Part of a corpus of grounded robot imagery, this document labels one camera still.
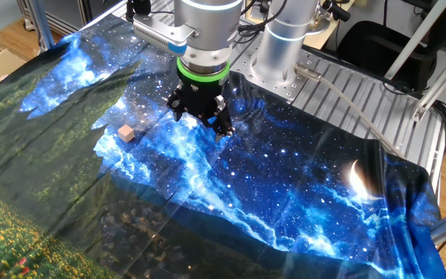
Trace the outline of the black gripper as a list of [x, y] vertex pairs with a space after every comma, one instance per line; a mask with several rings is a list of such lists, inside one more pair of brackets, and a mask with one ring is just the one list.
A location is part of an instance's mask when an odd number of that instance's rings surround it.
[[228, 102], [223, 98], [223, 87], [228, 77], [203, 81], [202, 76], [192, 77], [182, 71], [178, 71], [177, 75], [180, 88], [171, 93], [166, 103], [174, 119], [179, 121], [185, 109], [191, 115], [205, 118], [206, 127], [215, 132], [216, 143], [223, 137], [232, 136], [235, 128], [230, 118]]

